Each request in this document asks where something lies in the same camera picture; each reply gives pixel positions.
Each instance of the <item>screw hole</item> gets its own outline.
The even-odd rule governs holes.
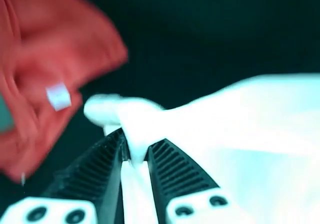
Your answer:
[[[65,221],[67,224],[78,224],[85,218],[85,212],[81,209],[74,210],[70,212],[67,217],[65,218]]]
[[[228,204],[228,201],[224,197],[218,195],[212,196],[209,201],[212,206],[223,206]]]
[[[175,211],[177,215],[191,215],[194,210],[190,207],[181,206],[181,207],[178,207]]]
[[[39,206],[32,211],[29,212],[26,219],[29,222],[36,222],[38,220],[41,220],[45,214],[46,214],[47,208],[45,206]]]

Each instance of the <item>white label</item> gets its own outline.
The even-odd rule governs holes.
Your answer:
[[[57,84],[46,89],[46,95],[52,107],[56,110],[62,110],[71,106],[71,97],[64,84]]]

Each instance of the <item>dark background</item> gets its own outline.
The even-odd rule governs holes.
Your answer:
[[[320,72],[320,0],[89,0],[115,23],[129,62],[81,89],[173,108],[250,76]],[[22,188],[0,176],[0,215],[103,136],[78,111]]]

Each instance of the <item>red cloth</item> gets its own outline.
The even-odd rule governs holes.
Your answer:
[[[0,133],[0,171],[33,174],[82,104],[78,87],[126,59],[115,27],[84,0],[0,0],[0,93],[15,122]],[[46,88],[59,83],[72,106],[55,111]]]

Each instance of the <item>white fabric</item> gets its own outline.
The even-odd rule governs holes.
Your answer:
[[[320,74],[257,76],[172,110],[108,95],[84,109],[105,129],[118,122],[135,166],[167,138],[257,223],[319,222]]]

